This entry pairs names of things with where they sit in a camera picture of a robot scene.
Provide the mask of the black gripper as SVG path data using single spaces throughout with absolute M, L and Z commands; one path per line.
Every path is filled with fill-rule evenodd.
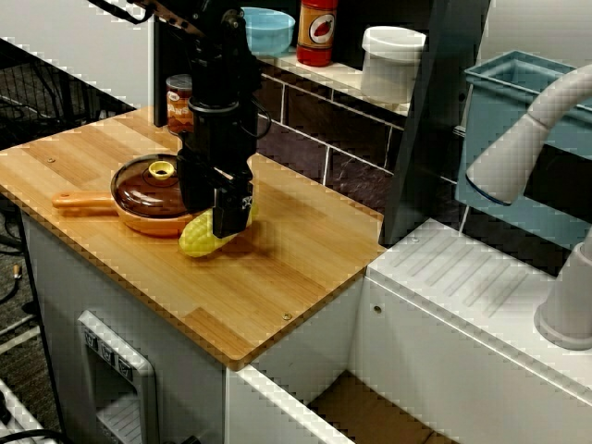
M 188 211 L 213 207 L 213 234 L 223 239 L 244 231 L 253 205 L 253 173 L 249 159 L 255 138 L 223 132 L 179 134 L 178 177 L 181 198 Z

